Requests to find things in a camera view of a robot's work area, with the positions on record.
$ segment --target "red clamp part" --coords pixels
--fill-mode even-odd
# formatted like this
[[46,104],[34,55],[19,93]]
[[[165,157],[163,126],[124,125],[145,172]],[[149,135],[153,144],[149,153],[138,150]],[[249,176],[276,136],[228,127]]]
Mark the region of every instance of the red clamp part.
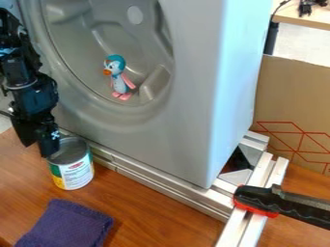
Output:
[[240,209],[247,210],[247,211],[253,212],[253,213],[257,213],[257,214],[260,214],[260,215],[263,215],[263,216],[267,216],[269,218],[275,218],[280,214],[278,212],[262,211],[260,209],[255,208],[255,207],[244,205],[236,199],[233,199],[233,201],[234,201],[234,206],[236,206]]

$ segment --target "pink feet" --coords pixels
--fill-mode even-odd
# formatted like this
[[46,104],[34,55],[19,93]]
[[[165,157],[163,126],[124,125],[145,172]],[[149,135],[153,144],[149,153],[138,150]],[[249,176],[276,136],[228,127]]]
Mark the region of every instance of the pink feet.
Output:
[[120,96],[121,100],[128,100],[132,96],[132,93],[126,93]]
[[121,95],[122,95],[122,94],[120,94],[120,93],[118,93],[118,92],[116,92],[116,91],[115,91],[114,93],[112,93],[112,96],[113,96],[113,97],[119,97],[119,96],[121,96]]
[[112,96],[113,97],[118,97],[121,100],[128,100],[132,96],[132,93],[120,94],[120,93],[115,91],[115,92],[112,93]]

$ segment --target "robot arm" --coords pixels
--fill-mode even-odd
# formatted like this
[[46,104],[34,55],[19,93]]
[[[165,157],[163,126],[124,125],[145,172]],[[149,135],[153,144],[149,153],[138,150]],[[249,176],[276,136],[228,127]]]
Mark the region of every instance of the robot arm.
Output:
[[27,31],[0,8],[0,73],[5,77],[1,89],[14,97],[9,115],[20,141],[26,147],[38,142],[41,156],[47,157],[59,149],[58,125],[51,115],[59,97],[56,82],[39,72],[41,66]]

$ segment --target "can lid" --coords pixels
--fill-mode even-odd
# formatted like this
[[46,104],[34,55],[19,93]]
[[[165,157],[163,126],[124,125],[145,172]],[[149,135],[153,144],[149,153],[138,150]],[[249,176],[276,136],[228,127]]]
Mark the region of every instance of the can lid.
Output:
[[88,151],[87,143],[79,137],[66,137],[60,141],[60,150],[47,160],[55,165],[67,165],[83,158]]

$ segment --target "washing machine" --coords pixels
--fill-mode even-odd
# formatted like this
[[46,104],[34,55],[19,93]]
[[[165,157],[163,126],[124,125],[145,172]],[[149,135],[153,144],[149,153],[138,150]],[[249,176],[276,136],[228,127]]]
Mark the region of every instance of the washing machine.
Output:
[[[209,188],[250,127],[270,0],[19,0],[62,129]],[[133,97],[112,97],[109,54]]]

